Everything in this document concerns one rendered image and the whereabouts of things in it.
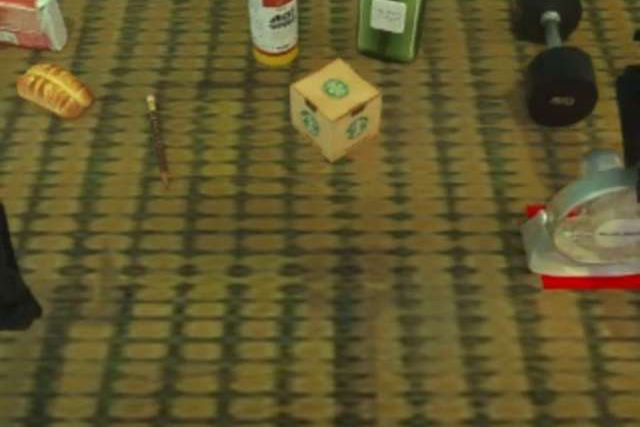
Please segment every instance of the yellow bottle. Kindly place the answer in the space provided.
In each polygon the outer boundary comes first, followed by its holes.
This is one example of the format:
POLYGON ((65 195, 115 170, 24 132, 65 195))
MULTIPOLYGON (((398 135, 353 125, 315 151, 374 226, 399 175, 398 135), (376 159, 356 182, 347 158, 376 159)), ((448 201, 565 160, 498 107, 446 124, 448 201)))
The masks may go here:
POLYGON ((253 55, 270 67, 290 64, 298 56, 298 1, 248 0, 253 55))

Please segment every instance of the starbucks logo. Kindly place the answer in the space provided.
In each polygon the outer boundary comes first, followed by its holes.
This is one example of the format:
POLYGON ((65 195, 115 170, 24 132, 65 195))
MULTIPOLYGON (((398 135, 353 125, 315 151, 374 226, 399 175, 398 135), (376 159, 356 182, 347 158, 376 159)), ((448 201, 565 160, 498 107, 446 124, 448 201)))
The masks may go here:
POLYGON ((367 130, 368 124, 368 117, 358 117, 356 120, 351 122, 349 127, 347 127, 347 138, 349 140, 357 139, 365 130, 367 130))
POLYGON ((342 99, 349 95, 349 84, 340 79, 329 79, 322 85, 323 92, 332 99, 342 99))
POLYGON ((306 110, 300 112, 300 118, 302 119, 302 125, 307 129, 307 132, 312 137, 317 137, 320 134, 320 126, 316 118, 306 110))

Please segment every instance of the woven mat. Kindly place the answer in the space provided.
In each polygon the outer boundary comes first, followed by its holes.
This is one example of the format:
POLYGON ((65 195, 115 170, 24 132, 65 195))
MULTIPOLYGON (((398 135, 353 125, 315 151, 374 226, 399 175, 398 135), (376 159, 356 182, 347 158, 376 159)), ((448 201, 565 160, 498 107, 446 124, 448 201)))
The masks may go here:
POLYGON ((508 0, 430 0, 406 66, 357 55, 356 0, 301 0, 301 58, 276 71, 251 59, 244 0, 62 0, 64 52, 0 51, 0 192, 46 311, 1 337, 0 425, 637 425, 638 297, 542 293, 515 224, 619 145, 639 4, 585 0, 571 43, 602 101, 549 132, 524 115, 540 48, 511 40, 508 0), (330 165, 287 102, 335 57, 385 107, 330 165), (39 61, 93 89, 84 118, 17 98, 39 61))

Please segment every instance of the bread loaf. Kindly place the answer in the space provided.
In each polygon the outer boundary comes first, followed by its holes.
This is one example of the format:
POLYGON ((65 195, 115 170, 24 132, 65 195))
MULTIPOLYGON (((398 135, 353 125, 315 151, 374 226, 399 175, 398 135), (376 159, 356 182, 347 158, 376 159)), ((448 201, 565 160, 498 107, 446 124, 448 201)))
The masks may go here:
POLYGON ((93 96, 71 72, 51 64, 36 64, 17 83, 18 95, 64 118, 79 117, 93 96))

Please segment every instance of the green bottle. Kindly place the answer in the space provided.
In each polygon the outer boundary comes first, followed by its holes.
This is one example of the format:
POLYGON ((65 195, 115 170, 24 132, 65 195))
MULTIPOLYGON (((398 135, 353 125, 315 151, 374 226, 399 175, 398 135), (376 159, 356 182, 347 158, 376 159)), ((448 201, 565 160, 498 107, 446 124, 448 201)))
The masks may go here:
POLYGON ((426 0, 360 0, 358 50, 397 62, 415 59, 426 0))

